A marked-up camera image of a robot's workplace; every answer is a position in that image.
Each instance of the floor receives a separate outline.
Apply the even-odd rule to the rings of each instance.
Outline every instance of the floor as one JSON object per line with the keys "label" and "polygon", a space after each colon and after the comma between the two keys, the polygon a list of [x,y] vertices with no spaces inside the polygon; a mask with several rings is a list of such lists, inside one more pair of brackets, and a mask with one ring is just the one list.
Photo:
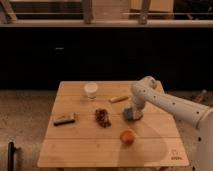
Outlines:
{"label": "floor", "polygon": [[[168,92],[190,99],[199,92]],[[56,91],[0,91],[0,170],[7,170],[7,145],[14,141],[18,148],[15,155],[15,171],[51,171],[37,168],[38,155],[45,135],[49,115]],[[212,105],[213,92],[208,92],[205,104]],[[191,171],[196,152],[197,131],[191,126],[176,120],[183,138],[190,166],[169,168],[168,171]],[[119,171],[156,171],[150,169],[117,169]]]}

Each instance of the metal pole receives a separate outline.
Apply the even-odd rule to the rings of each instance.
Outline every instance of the metal pole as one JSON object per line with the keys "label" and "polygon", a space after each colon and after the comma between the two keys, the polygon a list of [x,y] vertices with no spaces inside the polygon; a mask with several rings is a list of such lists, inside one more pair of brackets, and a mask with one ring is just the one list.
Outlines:
{"label": "metal pole", "polygon": [[14,153],[16,148],[13,142],[9,142],[8,144],[8,161],[7,161],[7,171],[14,170]]}
{"label": "metal pole", "polygon": [[141,14],[139,18],[139,24],[147,24],[150,4],[151,4],[151,0],[143,0],[141,4]]}
{"label": "metal pole", "polygon": [[92,0],[83,0],[84,23],[91,24],[92,15]]}
{"label": "metal pole", "polygon": [[3,8],[1,2],[0,2],[0,21],[3,24],[9,23],[7,15],[5,14],[5,11],[4,11],[4,8]]}

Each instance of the table surface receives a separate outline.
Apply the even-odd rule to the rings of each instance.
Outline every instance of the table surface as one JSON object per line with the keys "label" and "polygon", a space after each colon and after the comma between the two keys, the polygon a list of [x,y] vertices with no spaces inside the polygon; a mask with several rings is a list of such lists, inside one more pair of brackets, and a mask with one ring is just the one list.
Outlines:
{"label": "table surface", "polygon": [[[122,111],[130,99],[111,104],[114,96],[131,96],[132,81],[100,81],[97,98],[89,100],[83,90],[86,82],[61,82],[42,144],[38,166],[82,167],[161,167],[189,164],[173,117],[146,103],[140,121],[127,122]],[[158,82],[157,91],[163,91]],[[100,127],[95,121],[97,108],[107,109],[112,125]],[[53,126],[53,120],[75,112],[74,124]],[[120,134],[131,129],[136,139],[122,144]]]}

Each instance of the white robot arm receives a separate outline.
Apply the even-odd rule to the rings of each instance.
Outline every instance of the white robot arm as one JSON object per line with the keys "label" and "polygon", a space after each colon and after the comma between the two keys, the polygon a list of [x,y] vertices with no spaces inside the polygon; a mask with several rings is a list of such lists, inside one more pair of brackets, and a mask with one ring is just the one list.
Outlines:
{"label": "white robot arm", "polygon": [[140,111],[148,101],[199,130],[196,171],[213,171],[213,108],[155,90],[157,82],[147,76],[132,85],[131,109]]}

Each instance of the white cup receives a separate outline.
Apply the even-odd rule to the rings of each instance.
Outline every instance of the white cup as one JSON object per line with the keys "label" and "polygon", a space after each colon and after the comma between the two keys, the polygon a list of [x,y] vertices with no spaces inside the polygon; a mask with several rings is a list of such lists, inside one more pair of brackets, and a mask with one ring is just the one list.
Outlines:
{"label": "white cup", "polygon": [[84,91],[87,97],[90,99],[96,98],[97,90],[98,90],[98,85],[95,82],[88,82],[84,86]]}

